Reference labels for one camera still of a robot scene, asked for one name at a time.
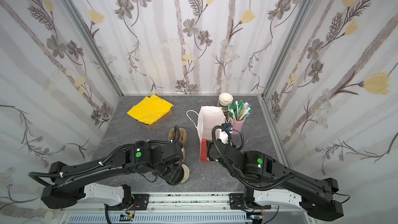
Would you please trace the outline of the green paper coffee cup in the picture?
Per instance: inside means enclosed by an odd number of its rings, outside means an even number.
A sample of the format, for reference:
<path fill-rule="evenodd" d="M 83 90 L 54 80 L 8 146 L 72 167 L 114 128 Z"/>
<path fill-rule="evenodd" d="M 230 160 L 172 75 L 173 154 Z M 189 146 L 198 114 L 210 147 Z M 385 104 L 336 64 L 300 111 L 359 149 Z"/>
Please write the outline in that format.
<path fill-rule="evenodd" d="M 180 182 L 180 185 L 185 184 L 188 181 L 190 175 L 190 170 L 185 164 L 182 165 L 182 169 L 183 169 L 183 178 Z"/>

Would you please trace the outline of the red white paper bag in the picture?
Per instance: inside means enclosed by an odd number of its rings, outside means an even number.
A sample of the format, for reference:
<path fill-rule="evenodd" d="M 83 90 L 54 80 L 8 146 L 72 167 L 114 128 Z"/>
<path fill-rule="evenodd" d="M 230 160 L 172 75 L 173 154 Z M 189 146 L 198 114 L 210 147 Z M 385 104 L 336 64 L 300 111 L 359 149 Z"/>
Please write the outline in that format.
<path fill-rule="evenodd" d="M 200 141 L 200 161 L 210 162 L 207 156 L 207 141 L 212 141 L 212 129 L 214 126 L 226 123 L 226 117 L 220 107 L 202 106 L 199 112 L 188 110 L 187 117 L 194 124 Z"/>

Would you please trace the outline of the brown pulp cup carrier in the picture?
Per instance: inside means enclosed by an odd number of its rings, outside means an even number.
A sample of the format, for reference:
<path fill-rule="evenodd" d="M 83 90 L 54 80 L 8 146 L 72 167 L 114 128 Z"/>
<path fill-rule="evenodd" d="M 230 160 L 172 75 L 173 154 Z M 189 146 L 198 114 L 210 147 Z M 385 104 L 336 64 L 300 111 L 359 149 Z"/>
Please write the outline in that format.
<path fill-rule="evenodd" d="M 186 159 L 185 145 L 187 144 L 187 138 L 188 138 L 187 131 L 184 128 L 179 128 L 177 125 L 174 126 L 174 128 L 171 129 L 168 134 L 168 140 L 170 142 L 177 141 L 180 144 L 183 162 Z"/>

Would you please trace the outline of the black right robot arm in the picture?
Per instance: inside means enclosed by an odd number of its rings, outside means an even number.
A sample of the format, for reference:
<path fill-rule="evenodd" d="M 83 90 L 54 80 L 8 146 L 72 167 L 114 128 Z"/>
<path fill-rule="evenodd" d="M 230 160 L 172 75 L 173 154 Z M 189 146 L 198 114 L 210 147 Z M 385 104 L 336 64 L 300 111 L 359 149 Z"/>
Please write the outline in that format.
<path fill-rule="evenodd" d="M 227 128 L 216 125 L 207 144 L 210 160 L 220 163 L 247 189 L 270 191 L 282 187 L 301 197 L 298 205 L 310 217 L 332 222 L 344 216 L 343 205 L 334 200 L 339 185 L 333 178 L 315 179 L 286 167 L 260 151 L 242 152 L 231 142 Z"/>

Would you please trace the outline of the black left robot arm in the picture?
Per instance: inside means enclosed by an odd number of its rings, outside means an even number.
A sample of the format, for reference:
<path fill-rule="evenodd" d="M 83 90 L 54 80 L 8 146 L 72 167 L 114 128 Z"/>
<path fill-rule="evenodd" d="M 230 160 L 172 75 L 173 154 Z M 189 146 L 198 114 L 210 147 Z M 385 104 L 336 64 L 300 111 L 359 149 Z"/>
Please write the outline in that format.
<path fill-rule="evenodd" d="M 178 185 L 183 177 L 183 145 L 179 126 L 174 126 L 169 141 L 137 141 L 114 149 L 107 157 L 68 166 L 51 165 L 48 173 L 30 172 L 29 177 L 42 184 L 41 200 L 50 209 L 71 207 L 89 196 L 89 185 L 122 174 L 152 173 L 168 185 Z"/>

